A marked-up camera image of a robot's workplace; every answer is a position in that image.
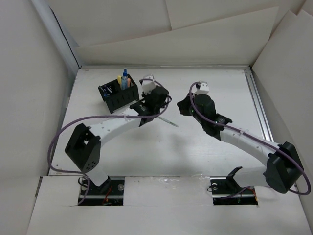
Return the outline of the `green thin pen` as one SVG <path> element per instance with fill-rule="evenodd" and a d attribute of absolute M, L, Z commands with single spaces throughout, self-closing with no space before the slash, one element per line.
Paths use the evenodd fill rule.
<path fill-rule="evenodd" d="M 170 120 L 165 119 L 165 118 L 163 118 L 161 116 L 158 116 L 157 118 L 162 120 L 162 121 L 164 121 L 164 122 L 166 122 L 166 123 L 168 123 L 168 124 L 170 124 L 170 125 L 172 125 L 172 126 L 174 126 L 174 127 L 177 127 L 177 128 L 179 127 L 177 124 L 175 124 L 175 123 L 171 122 Z"/>

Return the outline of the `orange capped glue stick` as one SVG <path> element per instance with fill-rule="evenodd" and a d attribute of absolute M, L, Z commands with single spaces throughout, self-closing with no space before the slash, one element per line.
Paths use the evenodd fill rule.
<path fill-rule="evenodd" d="M 130 78 L 127 79 L 126 85 L 127 85 L 126 88 L 131 87 L 131 79 Z"/>

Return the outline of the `clear blue spray bottle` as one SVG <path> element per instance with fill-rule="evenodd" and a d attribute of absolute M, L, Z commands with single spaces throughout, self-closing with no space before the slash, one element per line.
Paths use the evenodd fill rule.
<path fill-rule="evenodd" d="M 128 79 L 128 71 L 127 71 L 127 68 L 124 68 L 123 75 L 122 75 L 122 86 L 121 86 L 122 90 L 127 89 L 126 88 L 127 79 Z"/>

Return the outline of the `yellow highlighter marker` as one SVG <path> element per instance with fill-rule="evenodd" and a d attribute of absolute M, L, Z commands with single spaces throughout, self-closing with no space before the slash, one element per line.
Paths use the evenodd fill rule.
<path fill-rule="evenodd" d="M 117 81 L 118 81 L 119 86 L 122 86 L 122 77 L 121 76 L 117 77 Z"/>

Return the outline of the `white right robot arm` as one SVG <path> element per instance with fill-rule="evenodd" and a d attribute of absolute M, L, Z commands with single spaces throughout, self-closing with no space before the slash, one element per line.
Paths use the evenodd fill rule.
<path fill-rule="evenodd" d="M 181 115 L 192 116 L 206 134 L 237 147 L 262 164 L 261 167 L 250 169 L 242 166 L 234 168 L 224 178 L 230 192 L 238 193 L 249 187 L 264 186 L 285 194 L 300 176 L 306 175 L 293 144 L 266 141 L 235 126 L 230 118 L 217 113 L 210 96 L 189 94 L 177 106 Z"/>

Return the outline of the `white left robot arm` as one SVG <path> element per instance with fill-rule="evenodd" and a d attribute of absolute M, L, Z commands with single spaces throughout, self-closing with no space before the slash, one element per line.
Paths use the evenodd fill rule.
<path fill-rule="evenodd" d="M 109 189 L 110 177 L 99 166 L 101 147 L 113 138 L 152 121 L 160 114 L 170 99 L 169 91 L 156 86 L 143 98 L 127 108 L 121 115 L 99 124 L 75 127 L 66 147 L 65 153 L 87 175 L 92 188 L 98 194 L 104 194 Z"/>

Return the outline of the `black slotted organizer box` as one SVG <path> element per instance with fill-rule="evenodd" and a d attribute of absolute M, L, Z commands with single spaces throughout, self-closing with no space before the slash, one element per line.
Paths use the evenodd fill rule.
<path fill-rule="evenodd" d="M 138 86 L 129 74 L 128 78 L 131 79 L 131 87 L 125 90 L 122 90 L 121 86 L 119 86 L 117 79 L 102 85 L 110 95 L 108 98 L 104 98 L 102 95 L 101 97 L 111 114 L 133 101 L 139 100 Z"/>

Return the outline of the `aluminium rail right side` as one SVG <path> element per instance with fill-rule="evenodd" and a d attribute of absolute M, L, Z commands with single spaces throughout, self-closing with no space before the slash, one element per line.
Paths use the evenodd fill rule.
<path fill-rule="evenodd" d="M 262 136 L 268 141 L 273 141 L 273 135 L 250 67 L 244 69 L 244 75 L 257 112 Z"/>

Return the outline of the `aluminium rail back edge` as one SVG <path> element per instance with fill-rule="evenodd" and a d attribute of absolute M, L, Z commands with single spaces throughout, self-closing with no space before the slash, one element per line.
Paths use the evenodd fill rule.
<path fill-rule="evenodd" d="M 249 68 L 249 65 L 85 65 L 82 69 L 245 69 Z"/>

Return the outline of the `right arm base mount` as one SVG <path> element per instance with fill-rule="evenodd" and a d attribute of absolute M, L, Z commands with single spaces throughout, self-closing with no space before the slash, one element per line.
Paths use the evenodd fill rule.
<path fill-rule="evenodd" d="M 207 192 L 212 194 L 214 206 L 258 205 L 255 189 L 240 187 L 234 179 L 236 173 L 241 169 L 241 166 L 237 167 L 227 176 L 210 177 Z"/>

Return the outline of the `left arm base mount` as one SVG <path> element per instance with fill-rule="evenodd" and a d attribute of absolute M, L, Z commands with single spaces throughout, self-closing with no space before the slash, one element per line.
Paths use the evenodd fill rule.
<path fill-rule="evenodd" d="M 111 177 L 103 186 L 79 177 L 78 206 L 123 206 L 125 177 Z"/>

